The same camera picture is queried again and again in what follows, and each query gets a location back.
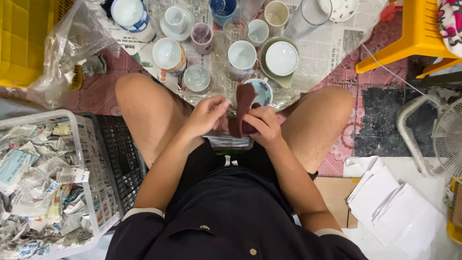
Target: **beige cup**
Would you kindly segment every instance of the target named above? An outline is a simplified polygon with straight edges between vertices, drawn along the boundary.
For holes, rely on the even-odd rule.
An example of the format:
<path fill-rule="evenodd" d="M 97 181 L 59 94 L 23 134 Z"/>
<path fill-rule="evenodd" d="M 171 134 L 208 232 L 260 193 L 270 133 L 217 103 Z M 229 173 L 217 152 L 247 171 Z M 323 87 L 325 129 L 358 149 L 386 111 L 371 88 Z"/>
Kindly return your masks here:
<path fill-rule="evenodd" d="M 289 8 L 282 1 L 275 0 L 265 7 L 263 15 L 270 35 L 280 35 L 281 29 L 289 20 Z"/>

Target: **right hand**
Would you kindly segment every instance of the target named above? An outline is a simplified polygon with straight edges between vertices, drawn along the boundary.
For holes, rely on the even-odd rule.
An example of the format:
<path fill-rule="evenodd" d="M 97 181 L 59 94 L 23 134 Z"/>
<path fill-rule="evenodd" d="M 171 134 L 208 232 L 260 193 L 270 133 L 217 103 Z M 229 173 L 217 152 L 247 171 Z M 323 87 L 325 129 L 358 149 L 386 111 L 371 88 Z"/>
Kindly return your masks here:
<path fill-rule="evenodd" d="M 281 134 L 281 125 L 274 109 L 270 106 L 261 106 L 250 109 L 244 115 L 244 121 L 255 127 L 258 133 L 250 135 L 265 149 L 277 149 L 285 142 Z"/>

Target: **blue mug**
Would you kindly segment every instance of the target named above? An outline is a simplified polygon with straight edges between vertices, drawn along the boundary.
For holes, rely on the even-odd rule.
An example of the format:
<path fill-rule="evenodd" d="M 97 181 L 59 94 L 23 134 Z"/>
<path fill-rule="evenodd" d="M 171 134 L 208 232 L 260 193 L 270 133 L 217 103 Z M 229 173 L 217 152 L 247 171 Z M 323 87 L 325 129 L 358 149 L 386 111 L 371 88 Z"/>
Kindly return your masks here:
<path fill-rule="evenodd" d="M 225 22 L 234 15 L 236 11 L 236 0 L 225 0 L 225 9 L 219 11 L 223 0 L 210 0 L 208 8 L 212 13 L 213 20 L 219 27 L 223 27 Z"/>

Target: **white cable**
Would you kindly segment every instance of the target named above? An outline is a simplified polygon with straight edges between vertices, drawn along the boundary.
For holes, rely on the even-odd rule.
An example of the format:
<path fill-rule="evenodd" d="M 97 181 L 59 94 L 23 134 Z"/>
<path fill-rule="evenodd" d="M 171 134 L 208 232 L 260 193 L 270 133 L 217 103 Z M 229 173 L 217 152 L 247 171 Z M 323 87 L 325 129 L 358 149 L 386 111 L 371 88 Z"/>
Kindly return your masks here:
<path fill-rule="evenodd" d="M 438 107 L 440 108 L 444 108 L 442 105 L 440 105 L 439 101 L 435 101 L 433 100 L 432 98 L 430 98 L 429 96 L 425 95 L 422 91 L 418 90 L 417 88 L 415 88 L 414 86 L 412 86 L 411 84 L 409 84 L 407 81 L 405 81 L 404 79 L 400 78 L 398 75 L 394 74 L 393 72 L 391 72 L 389 69 L 385 68 L 382 64 L 380 64 L 374 57 L 374 55 L 372 55 L 372 53 L 369 51 L 369 49 L 364 45 L 364 43 L 361 44 L 364 49 L 366 49 L 366 51 L 369 53 L 369 55 L 374 59 L 375 62 L 377 62 L 378 65 L 380 65 L 382 68 L 384 68 L 385 70 L 387 70 L 388 72 L 390 72 L 391 74 L 393 74 L 395 77 L 397 77 L 398 79 L 402 80 L 404 83 L 408 84 L 411 88 L 413 88 L 415 91 L 419 92 L 420 94 L 424 95 L 427 99 L 433 101 L 433 103 L 435 103 Z"/>

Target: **plastic bag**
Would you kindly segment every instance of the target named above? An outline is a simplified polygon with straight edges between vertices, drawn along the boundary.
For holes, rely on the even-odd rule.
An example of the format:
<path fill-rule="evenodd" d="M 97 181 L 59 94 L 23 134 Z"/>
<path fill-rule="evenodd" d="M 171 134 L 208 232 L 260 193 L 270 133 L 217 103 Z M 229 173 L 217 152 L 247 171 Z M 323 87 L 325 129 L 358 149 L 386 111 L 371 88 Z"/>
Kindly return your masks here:
<path fill-rule="evenodd" d="M 101 14 L 88 8 L 87 4 L 92 3 L 76 0 L 45 39 L 43 75 L 27 88 L 28 100 L 47 109 L 60 108 L 72 84 L 78 61 L 109 45 L 112 53 L 119 56 L 119 45 L 98 21 Z"/>

